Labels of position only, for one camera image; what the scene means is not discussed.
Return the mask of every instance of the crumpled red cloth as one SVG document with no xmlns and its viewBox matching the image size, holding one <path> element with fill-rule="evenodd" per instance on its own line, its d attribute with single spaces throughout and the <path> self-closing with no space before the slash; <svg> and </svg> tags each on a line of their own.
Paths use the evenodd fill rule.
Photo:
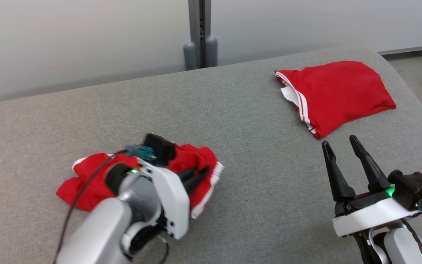
<svg viewBox="0 0 422 264">
<path fill-rule="evenodd" d="M 219 181 L 223 165 L 216 159 L 213 151 L 208 147 L 194 147 L 190 144 L 182 146 L 175 145 L 176 156 L 169 161 L 168 169 L 174 173 L 197 168 L 198 171 L 209 167 L 208 174 L 199 183 L 190 196 L 190 215 L 196 219 L 204 210 L 206 203 L 213 193 L 216 182 Z M 56 192 L 56 195 L 68 204 L 72 205 L 75 197 L 81 190 L 84 183 L 89 179 L 95 169 L 109 157 L 106 153 L 97 153 L 89 157 L 77 160 L 73 164 L 73 171 L 78 177 L 72 177 L 66 180 Z M 77 209 L 92 211 L 99 202 L 109 197 L 115 197 L 114 194 L 105 186 L 104 179 L 109 168 L 117 163 L 125 163 L 130 167 L 138 168 L 136 157 L 127 157 L 124 154 L 118 154 L 112 160 L 103 166 L 99 173 L 92 179 L 84 193 L 76 204 Z"/>
<path fill-rule="evenodd" d="M 303 70 L 275 70 L 300 120 L 321 139 L 346 122 L 396 105 L 378 75 L 362 62 L 332 62 Z"/>
</svg>

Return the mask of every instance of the red cloth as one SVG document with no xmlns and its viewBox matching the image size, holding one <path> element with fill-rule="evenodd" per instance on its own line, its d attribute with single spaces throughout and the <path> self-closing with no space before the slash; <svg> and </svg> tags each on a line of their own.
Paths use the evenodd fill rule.
<svg viewBox="0 0 422 264">
<path fill-rule="evenodd" d="M 284 97 L 317 139 L 346 122 L 396 108 L 380 76 L 362 62 L 275 70 L 275 75 L 286 86 L 281 89 Z"/>
<path fill-rule="evenodd" d="M 190 196 L 190 214 L 192 218 L 196 219 L 203 212 L 204 206 L 211 197 L 214 185 L 219 180 L 223 166 L 208 147 L 197 148 L 189 144 L 182 146 L 175 145 L 175 151 L 176 156 L 173 160 L 169 161 L 167 167 L 172 172 L 179 173 L 192 168 L 198 168 L 199 171 L 206 167 L 210 169 Z M 66 180 L 56 192 L 57 196 L 72 205 L 84 183 L 89 179 L 94 170 L 107 158 L 108 154 L 97 153 L 76 161 L 73 164 L 73 171 L 79 177 L 72 177 Z M 77 202 L 75 206 L 77 209 L 91 211 L 103 199 L 115 197 L 105 186 L 104 179 L 108 169 L 117 163 L 125 163 L 130 167 L 138 168 L 136 157 L 126 157 L 124 154 L 115 156 L 92 179 Z"/>
</svg>

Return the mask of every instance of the robotic arm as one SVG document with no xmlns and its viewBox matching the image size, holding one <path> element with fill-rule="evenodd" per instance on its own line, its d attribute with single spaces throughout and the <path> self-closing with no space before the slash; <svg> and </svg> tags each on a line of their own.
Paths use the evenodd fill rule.
<svg viewBox="0 0 422 264">
<path fill-rule="evenodd" d="M 161 137 L 149 134 L 144 146 L 151 146 L 156 157 L 151 162 L 138 158 L 138 169 L 110 168 L 105 184 L 117 197 L 95 207 L 63 245 L 58 264 L 128 264 L 160 232 L 175 239 L 186 235 L 189 194 L 206 172 L 189 177 L 167 169 L 174 147 Z"/>
<path fill-rule="evenodd" d="M 349 140 L 369 180 L 369 192 L 364 194 L 356 195 L 341 174 L 330 144 L 322 143 L 336 202 L 333 227 L 338 237 L 356 239 L 364 264 L 422 263 L 422 241 L 407 222 L 422 214 L 422 174 L 395 170 L 387 179 L 357 137 Z M 382 228 L 388 231 L 379 232 Z"/>
</svg>

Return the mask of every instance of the white lining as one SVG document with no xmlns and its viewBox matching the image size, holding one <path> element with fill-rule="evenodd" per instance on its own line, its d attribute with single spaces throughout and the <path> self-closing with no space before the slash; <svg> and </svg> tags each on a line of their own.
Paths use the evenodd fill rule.
<svg viewBox="0 0 422 264">
<path fill-rule="evenodd" d="M 211 180 L 210 180 L 211 188 L 209 188 L 206 195 L 203 197 L 203 199 L 201 199 L 201 202 L 192 209 L 191 218 L 197 219 L 200 216 L 200 214 L 203 212 L 204 206 L 208 203 L 211 197 L 211 194 L 214 190 L 214 186 L 216 185 L 216 182 L 219 181 L 219 176 L 221 176 L 223 169 L 224 169 L 224 166 L 221 164 L 221 162 L 219 161 L 216 162 L 216 166 L 214 166 Z"/>
<path fill-rule="evenodd" d="M 281 89 L 281 92 L 283 93 L 284 98 L 298 107 L 300 120 L 306 123 L 308 130 L 312 134 L 317 133 L 317 130 L 310 124 L 310 119 L 308 118 L 307 100 L 305 99 L 303 93 L 296 90 L 291 81 L 283 73 L 276 71 L 274 75 L 276 75 L 276 77 L 280 77 L 283 80 L 283 84 L 286 85 L 286 87 Z"/>
</svg>

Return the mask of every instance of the red garment with white stripes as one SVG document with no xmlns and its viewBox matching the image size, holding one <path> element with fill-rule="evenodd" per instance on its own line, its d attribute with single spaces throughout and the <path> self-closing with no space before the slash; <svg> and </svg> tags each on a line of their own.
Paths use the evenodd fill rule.
<svg viewBox="0 0 422 264">
<path fill-rule="evenodd" d="M 109 154 L 97 153 L 89 157 L 77 160 L 73 164 L 73 171 L 78 177 L 72 177 L 66 180 L 56 192 L 56 195 L 68 204 L 74 202 L 75 197 L 81 190 L 84 183 L 89 179 L 94 170 L 107 158 Z M 105 186 L 105 173 L 110 167 L 118 163 L 125 163 L 132 168 L 138 168 L 136 157 L 127 157 L 124 154 L 118 154 L 112 160 L 107 162 L 101 168 L 99 173 L 92 179 L 86 187 L 76 204 L 77 209 L 92 211 L 99 202 L 115 195 Z M 216 159 L 213 151 L 208 147 L 194 147 L 190 144 L 182 146 L 175 145 L 175 158 L 169 161 L 167 166 L 174 173 L 186 171 L 188 169 L 197 168 L 199 171 L 209 167 L 208 174 L 198 184 L 196 189 L 190 195 L 190 216 L 196 219 L 204 210 L 206 203 L 209 201 L 213 193 L 214 186 L 219 181 L 223 165 Z"/>
<path fill-rule="evenodd" d="M 396 105 L 374 70 L 362 62 L 332 62 L 303 70 L 275 70 L 286 99 L 317 139 L 346 122 Z"/>
</svg>

